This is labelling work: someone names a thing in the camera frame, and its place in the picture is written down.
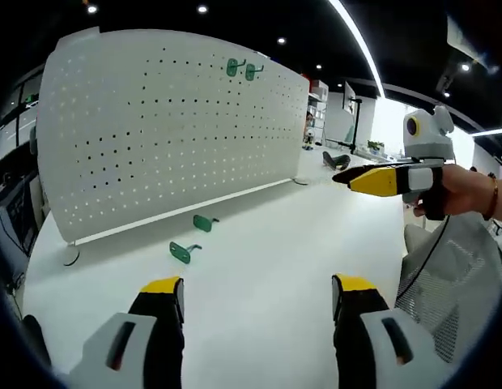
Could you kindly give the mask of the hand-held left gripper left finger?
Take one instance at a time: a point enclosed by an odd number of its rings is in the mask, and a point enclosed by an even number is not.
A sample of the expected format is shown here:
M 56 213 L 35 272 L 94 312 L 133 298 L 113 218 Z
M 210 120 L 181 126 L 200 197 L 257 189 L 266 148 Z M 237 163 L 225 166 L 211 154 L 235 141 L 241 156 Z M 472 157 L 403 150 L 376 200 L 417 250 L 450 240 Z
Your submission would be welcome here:
M 70 388 L 181 388 L 184 280 L 144 286 L 126 313 L 113 315 L 83 345 Z

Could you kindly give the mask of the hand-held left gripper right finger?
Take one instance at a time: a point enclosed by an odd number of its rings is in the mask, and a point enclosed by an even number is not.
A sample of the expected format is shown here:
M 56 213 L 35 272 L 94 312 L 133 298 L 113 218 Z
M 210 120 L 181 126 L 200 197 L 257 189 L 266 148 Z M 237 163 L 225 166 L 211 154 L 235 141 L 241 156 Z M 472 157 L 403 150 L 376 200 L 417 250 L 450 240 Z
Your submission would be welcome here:
M 441 388 L 448 364 L 426 329 L 389 308 L 358 276 L 332 276 L 334 348 L 340 388 Z

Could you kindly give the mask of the person's right hand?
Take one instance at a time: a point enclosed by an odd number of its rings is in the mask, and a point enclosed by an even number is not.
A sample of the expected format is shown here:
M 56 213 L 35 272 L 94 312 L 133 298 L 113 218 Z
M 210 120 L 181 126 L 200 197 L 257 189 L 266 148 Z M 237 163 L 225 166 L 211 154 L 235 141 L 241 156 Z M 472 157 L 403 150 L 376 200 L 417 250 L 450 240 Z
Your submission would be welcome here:
M 424 192 L 416 216 L 457 216 L 477 212 L 490 218 L 499 196 L 497 180 L 458 165 L 444 165 L 437 188 Z

